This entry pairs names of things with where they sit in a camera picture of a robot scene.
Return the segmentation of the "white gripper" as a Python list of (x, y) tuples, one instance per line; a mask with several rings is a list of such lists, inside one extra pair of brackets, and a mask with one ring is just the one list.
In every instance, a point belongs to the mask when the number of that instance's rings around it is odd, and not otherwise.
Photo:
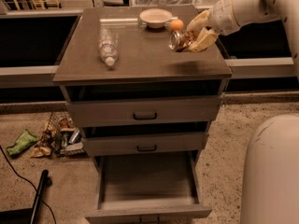
[(192, 19), (186, 30), (192, 37), (188, 46), (190, 52), (204, 51), (217, 41), (219, 34), (230, 35), (239, 31), (233, 0), (220, 0), (211, 9), (202, 11)]

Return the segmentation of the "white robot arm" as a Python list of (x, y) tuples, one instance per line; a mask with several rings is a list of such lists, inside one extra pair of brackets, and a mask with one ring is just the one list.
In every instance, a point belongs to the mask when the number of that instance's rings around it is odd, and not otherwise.
[[(299, 0), (220, 0), (187, 26), (196, 33), (188, 51), (201, 52), (219, 35), (255, 22), (283, 21), (299, 69)], [(250, 138), (243, 174), (240, 224), (299, 224), (299, 116), (266, 120)]]

